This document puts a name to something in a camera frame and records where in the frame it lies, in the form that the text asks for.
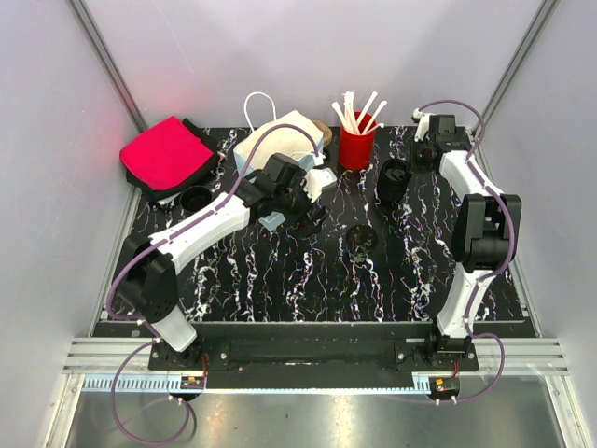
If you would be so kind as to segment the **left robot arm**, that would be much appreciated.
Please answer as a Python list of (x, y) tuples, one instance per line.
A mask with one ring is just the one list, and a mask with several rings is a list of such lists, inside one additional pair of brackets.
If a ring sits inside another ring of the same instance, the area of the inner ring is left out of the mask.
[(177, 367), (192, 369), (201, 360), (201, 347), (197, 331), (178, 305), (177, 276), (220, 240), (275, 213), (303, 231), (314, 231), (325, 213), (309, 212), (336, 182), (329, 168), (305, 170), (275, 153), (263, 168), (239, 178), (233, 191), (220, 194), (177, 225), (146, 238), (127, 237), (109, 295), (120, 296), (170, 346), (168, 356)]

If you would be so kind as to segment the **red straw cup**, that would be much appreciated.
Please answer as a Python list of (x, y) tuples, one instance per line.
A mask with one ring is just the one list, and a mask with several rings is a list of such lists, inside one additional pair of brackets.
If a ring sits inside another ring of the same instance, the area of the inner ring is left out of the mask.
[(340, 127), (338, 160), (342, 167), (349, 170), (368, 167), (376, 135), (373, 130), (375, 125), (376, 121), (373, 120), (365, 135), (349, 133), (343, 126)]

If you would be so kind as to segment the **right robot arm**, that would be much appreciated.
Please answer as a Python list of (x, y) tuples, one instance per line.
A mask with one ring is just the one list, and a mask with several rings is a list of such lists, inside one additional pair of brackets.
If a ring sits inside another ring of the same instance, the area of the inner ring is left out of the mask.
[(440, 371), (475, 358), (475, 316), (489, 285), (515, 256), (521, 198), (504, 193), (483, 173), (455, 116), (417, 109), (412, 120), (417, 129), (411, 171), (441, 175), (460, 201), (451, 238), (456, 262), (451, 287), (423, 352), (415, 357)]

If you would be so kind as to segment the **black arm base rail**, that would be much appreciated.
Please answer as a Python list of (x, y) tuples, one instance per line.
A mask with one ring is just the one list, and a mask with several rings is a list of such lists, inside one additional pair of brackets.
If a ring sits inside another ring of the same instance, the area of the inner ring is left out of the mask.
[(152, 371), (207, 369), (211, 389), (276, 389), (316, 393), (389, 390), (411, 375), (479, 369), (469, 339), (436, 342), (430, 323), (202, 323), (183, 354), (165, 343), (152, 348)]

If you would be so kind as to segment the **brown pulp cup carrier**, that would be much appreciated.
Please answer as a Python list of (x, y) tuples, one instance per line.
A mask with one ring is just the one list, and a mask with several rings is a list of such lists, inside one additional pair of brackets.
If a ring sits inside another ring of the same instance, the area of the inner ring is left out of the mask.
[(333, 138), (333, 132), (323, 121), (314, 119), (312, 123), (323, 133), (323, 147), (327, 147)]

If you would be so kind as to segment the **stack of black lids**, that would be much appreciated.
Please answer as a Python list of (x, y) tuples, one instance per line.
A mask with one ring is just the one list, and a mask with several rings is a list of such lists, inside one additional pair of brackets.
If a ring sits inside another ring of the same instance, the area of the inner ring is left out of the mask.
[(378, 176), (379, 199), (384, 203), (400, 202), (407, 191), (410, 178), (411, 171), (405, 161), (398, 159), (386, 161)]

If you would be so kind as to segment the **light blue paper bag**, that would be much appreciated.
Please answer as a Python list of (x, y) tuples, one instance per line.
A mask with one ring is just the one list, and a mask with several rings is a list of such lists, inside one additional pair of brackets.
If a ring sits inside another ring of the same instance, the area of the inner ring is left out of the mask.
[(274, 194), (304, 179), (314, 167), (312, 157), (323, 153), (323, 133), (298, 111), (250, 130), (234, 149), (238, 180), (224, 201), (223, 213), (235, 231), (255, 221), (272, 231), (290, 224), (274, 211)]

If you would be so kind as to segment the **black coffee cup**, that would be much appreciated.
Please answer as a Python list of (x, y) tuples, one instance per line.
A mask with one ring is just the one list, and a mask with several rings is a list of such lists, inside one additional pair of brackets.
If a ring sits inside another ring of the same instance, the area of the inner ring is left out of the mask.
[(183, 211), (190, 216), (208, 206), (212, 199), (212, 192), (208, 188), (192, 186), (181, 193), (179, 203)]
[(369, 258), (379, 242), (374, 229), (365, 224), (352, 226), (344, 236), (345, 250), (351, 261), (363, 263)]

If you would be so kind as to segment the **red and black cloth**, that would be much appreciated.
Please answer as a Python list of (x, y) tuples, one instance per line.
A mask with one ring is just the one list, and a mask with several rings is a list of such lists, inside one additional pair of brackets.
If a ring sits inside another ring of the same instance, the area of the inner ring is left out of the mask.
[(197, 185), (220, 162), (217, 147), (188, 119), (171, 116), (136, 136), (119, 153), (127, 181), (152, 202)]

